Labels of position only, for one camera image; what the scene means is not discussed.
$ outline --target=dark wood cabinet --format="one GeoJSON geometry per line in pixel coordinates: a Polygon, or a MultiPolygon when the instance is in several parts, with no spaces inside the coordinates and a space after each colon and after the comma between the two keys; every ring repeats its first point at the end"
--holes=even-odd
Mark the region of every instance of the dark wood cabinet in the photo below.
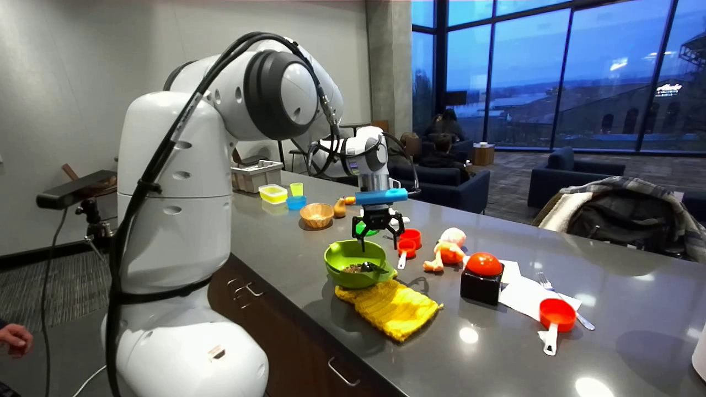
{"type": "Polygon", "coordinates": [[[351,352],[315,332],[244,265],[223,265],[209,285],[212,309],[238,321],[268,352],[268,397],[391,397],[392,387],[359,367],[351,352]]]}

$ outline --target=red measuring spoon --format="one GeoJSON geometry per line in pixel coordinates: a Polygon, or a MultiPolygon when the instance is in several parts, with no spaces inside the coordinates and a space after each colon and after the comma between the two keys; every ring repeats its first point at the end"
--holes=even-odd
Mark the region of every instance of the red measuring spoon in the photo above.
{"type": "Polygon", "coordinates": [[[576,309],[568,299],[547,298],[539,305],[539,320],[547,329],[539,332],[546,352],[556,354],[556,338],[574,330],[576,309]]]}
{"type": "Polygon", "coordinates": [[[416,258],[419,247],[422,247],[422,232],[419,228],[405,228],[398,236],[398,253],[400,253],[398,269],[405,269],[406,259],[416,258]]]}

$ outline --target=gray wall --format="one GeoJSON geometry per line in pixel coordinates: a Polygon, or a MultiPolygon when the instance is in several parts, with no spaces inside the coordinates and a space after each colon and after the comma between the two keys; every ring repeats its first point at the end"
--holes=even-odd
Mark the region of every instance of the gray wall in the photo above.
{"type": "MultiPolygon", "coordinates": [[[[35,194],[68,181],[63,162],[114,168],[129,104],[248,31],[295,37],[340,84],[345,120],[370,119],[365,0],[0,0],[0,256],[50,242],[59,211],[35,194]]],[[[71,211],[59,242],[85,227],[71,211]]]]}

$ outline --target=large window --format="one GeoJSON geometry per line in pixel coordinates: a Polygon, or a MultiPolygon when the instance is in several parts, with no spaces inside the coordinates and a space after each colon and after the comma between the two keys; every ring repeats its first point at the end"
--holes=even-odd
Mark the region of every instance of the large window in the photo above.
{"type": "Polygon", "coordinates": [[[451,0],[448,27],[486,20],[493,15],[493,0],[451,0]]]}
{"type": "Polygon", "coordinates": [[[435,0],[413,0],[410,2],[410,17],[413,23],[419,27],[435,27],[435,0]]]}
{"type": "Polygon", "coordinates": [[[546,5],[556,5],[556,2],[565,2],[565,0],[499,0],[499,15],[537,8],[546,5]]]}
{"type": "Polygon", "coordinates": [[[435,35],[413,33],[413,128],[424,133],[435,119],[435,35]]]}
{"type": "Polygon", "coordinates": [[[559,145],[634,152],[672,0],[578,11],[559,113],[559,145]]]}
{"type": "Polygon", "coordinates": [[[419,133],[454,108],[501,150],[706,153],[706,0],[410,5],[419,133]]]}
{"type": "Polygon", "coordinates": [[[706,2],[680,0],[642,150],[706,150],[706,2]]]}
{"type": "Polygon", "coordinates": [[[570,11],[496,23],[487,138],[549,147],[570,11]]]}
{"type": "Polygon", "coordinates": [[[445,90],[465,92],[465,104],[454,106],[463,138],[483,138],[483,106],[487,87],[491,28],[448,33],[445,90]]]}

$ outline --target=white container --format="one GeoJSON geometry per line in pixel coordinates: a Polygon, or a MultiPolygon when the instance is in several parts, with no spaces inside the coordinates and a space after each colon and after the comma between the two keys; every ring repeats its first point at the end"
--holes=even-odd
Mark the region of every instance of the white container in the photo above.
{"type": "Polygon", "coordinates": [[[260,160],[249,168],[233,168],[233,181],[236,191],[256,194],[263,185],[280,185],[280,160],[260,160]]]}

